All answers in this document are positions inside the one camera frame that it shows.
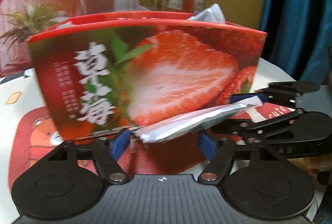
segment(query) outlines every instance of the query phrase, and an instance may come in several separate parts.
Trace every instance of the gray base plate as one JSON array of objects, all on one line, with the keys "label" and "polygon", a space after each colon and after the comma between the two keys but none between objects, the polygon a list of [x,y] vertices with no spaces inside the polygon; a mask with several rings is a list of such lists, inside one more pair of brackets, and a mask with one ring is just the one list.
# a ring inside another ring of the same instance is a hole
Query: gray base plate
[{"label": "gray base plate", "polygon": [[320,111],[332,117],[332,89],[321,86],[316,92],[303,94],[297,97],[296,107],[303,108],[307,112]]},{"label": "gray base plate", "polygon": [[214,186],[195,182],[191,174],[135,175],[110,186],[101,200],[79,216],[38,221],[25,216],[15,224],[308,224],[306,218],[261,221],[233,209]]}]

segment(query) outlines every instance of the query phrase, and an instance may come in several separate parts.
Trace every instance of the black circular pad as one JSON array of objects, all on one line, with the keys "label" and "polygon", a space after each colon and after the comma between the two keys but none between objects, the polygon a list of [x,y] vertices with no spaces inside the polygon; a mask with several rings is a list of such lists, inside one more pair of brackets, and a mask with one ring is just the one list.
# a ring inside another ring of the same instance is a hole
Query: black circular pad
[{"label": "black circular pad", "polygon": [[263,174],[253,180],[252,186],[258,193],[264,196],[279,197],[289,192],[292,184],[281,176]]},{"label": "black circular pad", "polygon": [[69,218],[89,209],[101,196],[101,179],[64,161],[36,163],[13,184],[12,199],[20,214],[38,220]]},{"label": "black circular pad", "polygon": [[64,175],[54,174],[40,178],[35,188],[41,195],[47,197],[58,197],[65,195],[74,187],[74,181]]},{"label": "black circular pad", "polygon": [[226,178],[223,193],[246,215],[282,220],[305,213],[314,198],[313,183],[291,163],[261,161]]}]

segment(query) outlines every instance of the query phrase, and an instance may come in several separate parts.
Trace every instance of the blue curtain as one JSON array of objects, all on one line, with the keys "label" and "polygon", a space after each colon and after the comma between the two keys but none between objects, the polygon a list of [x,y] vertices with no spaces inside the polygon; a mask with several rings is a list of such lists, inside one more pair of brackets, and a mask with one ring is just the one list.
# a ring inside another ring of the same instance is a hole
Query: blue curtain
[{"label": "blue curtain", "polygon": [[296,80],[322,83],[329,69],[332,0],[265,0],[263,58]]}]

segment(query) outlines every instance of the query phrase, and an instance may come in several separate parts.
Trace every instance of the white chinese characters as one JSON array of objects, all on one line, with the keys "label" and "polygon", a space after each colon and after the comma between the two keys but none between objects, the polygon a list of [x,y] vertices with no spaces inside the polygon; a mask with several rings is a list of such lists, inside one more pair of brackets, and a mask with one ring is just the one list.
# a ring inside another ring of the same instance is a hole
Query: white chinese characters
[{"label": "white chinese characters", "polygon": [[106,51],[106,47],[95,42],[90,43],[89,50],[78,51],[75,60],[79,61],[74,66],[77,67],[80,74],[85,78],[80,80],[81,85],[85,85],[88,81],[96,86],[98,84],[99,75],[110,74],[109,70],[105,69],[107,65],[107,57],[102,54]]},{"label": "white chinese characters", "polygon": [[113,106],[105,96],[112,91],[108,86],[102,85],[98,81],[99,75],[110,74],[106,69],[107,57],[102,54],[106,51],[106,47],[103,44],[96,44],[91,42],[89,49],[84,51],[78,51],[77,56],[74,58],[78,62],[74,64],[77,67],[79,73],[85,76],[79,82],[82,85],[90,84],[94,86],[95,92],[84,91],[84,95],[81,100],[84,101],[83,107],[80,110],[81,114],[85,116],[78,118],[78,121],[84,121],[91,124],[104,125],[107,122],[108,115],[114,114]]}]

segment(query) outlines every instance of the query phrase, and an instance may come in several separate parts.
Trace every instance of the white tablecloth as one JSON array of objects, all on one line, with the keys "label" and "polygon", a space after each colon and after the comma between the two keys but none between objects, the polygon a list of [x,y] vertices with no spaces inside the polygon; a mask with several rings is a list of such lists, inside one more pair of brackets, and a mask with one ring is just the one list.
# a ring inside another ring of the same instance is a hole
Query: white tablecloth
[{"label": "white tablecloth", "polygon": [[[280,68],[260,59],[252,90],[267,87],[269,82],[292,80],[293,79]],[[14,92],[22,92],[22,96],[15,104],[6,105],[9,96]],[[7,183],[9,158],[17,125],[27,112],[44,105],[45,103],[40,94],[34,73],[31,77],[25,79],[20,77],[0,85],[0,223],[10,224],[19,216],[11,199]],[[255,114],[253,112],[250,115],[256,117],[256,121],[262,120],[260,118],[262,116],[259,113]],[[195,178],[197,178],[206,164],[207,162],[198,164],[183,173],[192,173]],[[233,170],[246,164],[247,162],[237,162]],[[311,219],[322,199],[322,191],[323,189],[320,189],[320,191],[317,192],[316,201],[311,215],[309,216]]]}]

